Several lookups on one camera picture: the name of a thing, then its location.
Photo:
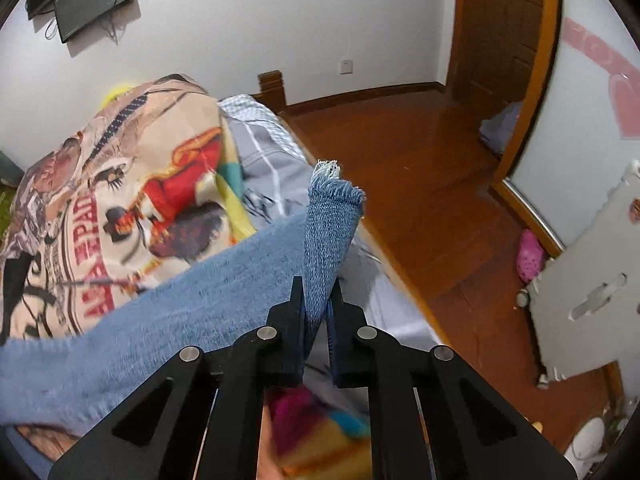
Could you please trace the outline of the blue denim jeans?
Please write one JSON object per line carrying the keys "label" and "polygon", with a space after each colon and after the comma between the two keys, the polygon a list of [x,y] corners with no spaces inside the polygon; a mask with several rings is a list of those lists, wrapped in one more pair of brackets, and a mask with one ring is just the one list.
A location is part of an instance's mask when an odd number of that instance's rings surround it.
{"label": "blue denim jeans", "polygon": [[85,335],[6,342],[2,425],[85,434],[182,348],[224,348],[264,325],[296,276],[314,336],[366,196],[336,162],[318,162],[308,198],[305,209],[129,301]]}

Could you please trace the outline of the white slipper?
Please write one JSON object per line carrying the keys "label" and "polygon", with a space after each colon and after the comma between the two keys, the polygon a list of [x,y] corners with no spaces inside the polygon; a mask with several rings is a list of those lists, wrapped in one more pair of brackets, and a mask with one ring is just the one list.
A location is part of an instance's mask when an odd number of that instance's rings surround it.
{"label": "white slipper", "polygon": [[585,479],[590,468],[605,459],[601,453],[605,436],[605,424],[601,417],[593,417],[575,434],[567,447],[564,457],[574,468],[578,479]]}

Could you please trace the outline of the pink croc shoe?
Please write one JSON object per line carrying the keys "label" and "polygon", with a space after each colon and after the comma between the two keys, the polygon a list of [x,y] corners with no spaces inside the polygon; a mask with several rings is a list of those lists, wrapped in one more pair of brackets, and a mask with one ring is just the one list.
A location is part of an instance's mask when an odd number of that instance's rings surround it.
{"label": "pink croc shoe", "polygon": [[524,283],[529,283],[541,272],[544,265],[544,248],[531,230],[525,230],[520,237],[515,269]]}

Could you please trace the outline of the grey foam board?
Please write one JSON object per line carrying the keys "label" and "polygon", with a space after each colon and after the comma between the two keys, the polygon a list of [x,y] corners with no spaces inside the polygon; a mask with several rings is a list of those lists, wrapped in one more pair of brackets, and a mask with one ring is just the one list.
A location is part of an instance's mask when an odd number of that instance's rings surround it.
{"label": "grey foam board", "polygon": [[562,382],[639,354],[639,162],[528,285],[541,373]]}

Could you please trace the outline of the printed poster blanket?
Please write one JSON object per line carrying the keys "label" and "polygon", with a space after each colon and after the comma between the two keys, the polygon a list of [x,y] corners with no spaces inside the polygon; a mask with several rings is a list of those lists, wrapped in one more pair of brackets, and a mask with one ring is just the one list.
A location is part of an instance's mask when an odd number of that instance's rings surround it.
{"label": "printed poster blanket", "polygon": [[1,245],[1,336],[88,332],[254,233],[228,120],[171,74],[130,89],[32,168]]}

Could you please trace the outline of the grey checked bed sheet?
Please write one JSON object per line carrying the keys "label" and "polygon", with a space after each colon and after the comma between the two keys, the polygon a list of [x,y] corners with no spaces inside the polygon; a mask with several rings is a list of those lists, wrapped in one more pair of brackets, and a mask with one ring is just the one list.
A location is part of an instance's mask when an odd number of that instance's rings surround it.
{"label": "grey checked bed sheet", "polygon": [[[317,159],[288,124],[248,94],[218,102],[238,150],[243,205],[256,229],[292,216],[308,205],[308,184]],[[408,347],[442,343],[418,296],[392,268],[371,231],[358,226],[340,274],[344,298],[366,312],[369,324]]]}

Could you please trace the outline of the purple cloth bundle on floor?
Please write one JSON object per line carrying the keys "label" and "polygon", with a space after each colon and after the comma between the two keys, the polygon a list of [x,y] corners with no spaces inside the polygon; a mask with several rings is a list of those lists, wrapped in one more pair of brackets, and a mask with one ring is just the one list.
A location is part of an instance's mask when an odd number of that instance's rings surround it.
{"label": "purple cloth bundle on floor", "polygon": [[510,103],[500,113],[480,123],[480,140],[494,153],[502,155],[513,134],[522,102]]}

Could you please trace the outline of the sliding wardrobe door white panel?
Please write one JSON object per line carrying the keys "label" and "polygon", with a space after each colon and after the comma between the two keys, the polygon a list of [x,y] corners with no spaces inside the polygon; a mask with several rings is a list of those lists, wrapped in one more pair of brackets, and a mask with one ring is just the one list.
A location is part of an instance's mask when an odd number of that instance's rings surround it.
{"label": "sliding wardrobe door white panel", "polygon": [[494,188],[552,257],[639,157],[639,20],[624,0],[544,0],[536,70]]}

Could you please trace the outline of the yellow plush pillow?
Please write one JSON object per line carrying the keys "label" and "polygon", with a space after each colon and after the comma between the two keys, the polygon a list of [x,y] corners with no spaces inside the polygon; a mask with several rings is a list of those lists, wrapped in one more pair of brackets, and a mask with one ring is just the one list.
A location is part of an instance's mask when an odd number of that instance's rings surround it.
{"label": "yellow plush pillow", "polygon": [[102,99],[101,107],[105,108],[111,104],[111,102],[116,101],[118,98],[132,90],[134,86],[131,84],[120,84],[114,88],[111,88],[109,92],[107,92],[106,96]]}

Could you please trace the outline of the wooden door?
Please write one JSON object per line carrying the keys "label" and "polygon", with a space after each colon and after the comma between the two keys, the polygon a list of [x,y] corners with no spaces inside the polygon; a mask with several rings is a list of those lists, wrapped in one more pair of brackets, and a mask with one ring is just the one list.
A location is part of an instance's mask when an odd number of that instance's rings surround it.
{"label": "wooden door", "polygon": [[457,0],[449,83],[480,123],[524,102],[544,0]]}

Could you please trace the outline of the wooden bed post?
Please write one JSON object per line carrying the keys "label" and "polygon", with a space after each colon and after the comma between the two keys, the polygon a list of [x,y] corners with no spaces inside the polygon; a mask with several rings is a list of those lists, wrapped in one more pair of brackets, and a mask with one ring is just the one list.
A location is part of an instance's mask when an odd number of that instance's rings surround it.
{"label": "wooden bed post", "polygon": [[280,70],[270,70],[257,76],[259,92],[254,99],[265,105],[274,114],[281,114],[288,107],[286,102],[283,75]]}

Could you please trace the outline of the white wall socket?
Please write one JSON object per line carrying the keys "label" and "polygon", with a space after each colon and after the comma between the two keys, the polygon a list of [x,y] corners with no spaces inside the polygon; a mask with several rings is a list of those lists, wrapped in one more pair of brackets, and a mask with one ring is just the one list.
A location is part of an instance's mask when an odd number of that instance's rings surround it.
{"label": "white wall socket", "polygon": [[353,72],[354,72],[354,62],[352,62],[352,60],[341,60],[340,74],[351,75]]}

